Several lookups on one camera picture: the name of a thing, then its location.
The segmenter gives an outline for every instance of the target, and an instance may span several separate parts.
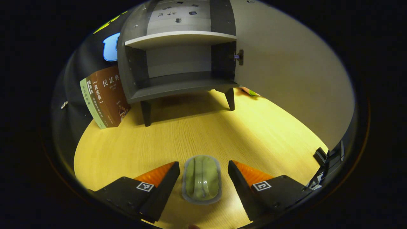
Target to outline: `book spine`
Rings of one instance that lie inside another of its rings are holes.
[[[96,106],[94,104],[94,93],[93,90],[89,88],[90,78],[91,76],[86,77],[85,79],[80,81],[82,95],[93,119],[100,129],[104,129],[106,128],[106,125],[104,125],[101,117],[99,116],[99,113],[96,110]]]
[[[112,115],[110,114],[109,108],[107,106],[107,103],[105,102],[103,95],[102,95],[102,90],[101,87],[103,87],[103,81],[107,80],[104,79],[103,77],[100,77],[97,73],[96,75],[96,80],[94,80],[94,84],[95,86],[98,88],[96,96],[97,96],[97,101],[98,101],[98,105],[100,107],[100,111],[99,113],[101,113],[103,115],[104,122],[105,125],[107,127],[117,127],[120,123],[115,122],[115,120],[113,119]]]

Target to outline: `brown book cover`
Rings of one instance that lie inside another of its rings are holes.
[[[126,101],[117,65],[94,72],[86,79],[91,81],[92,100],[103,128],[119,126],[131,106]]]

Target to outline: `wooden tabletop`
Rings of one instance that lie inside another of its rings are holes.
[[[228,175],[228,161],[237,160],[272,176],[288,175],[307,184],[319,165],[313,158],[325,144],[296,118],[263,97],[235,88],[235,110],[223,93],[202,91],[153,100],[152,124],[145,127],[135,103],[117,128],[99,129],[92,121],[75,153],[78,180],[94,191],[114,180],[134,178],[172,161],[181,174],[161,218],[161,228],[238,228],[250,221]],[[221,164],[219,202],[194,205],[181,196],[184,163],[211,155]]]

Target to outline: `book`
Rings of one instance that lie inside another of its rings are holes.
[[[117,65],[80,81],[83,98],[100,129],[117,127],[131,106],[126,101]]]

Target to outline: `open shelf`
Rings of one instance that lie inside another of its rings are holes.
[[[165,75],[150,78],[137,83],[139,89],[127,100],[129,103],[155,99],[167,95],[192,92],[196,90],[211,90],[239,85],[226,77],[214,72],[194,72]]]
[[[156,33],[125,42],[126,46],[149,50],[166,46],[216,45],[236,41],[236,36],[208,31],[175,31]]]

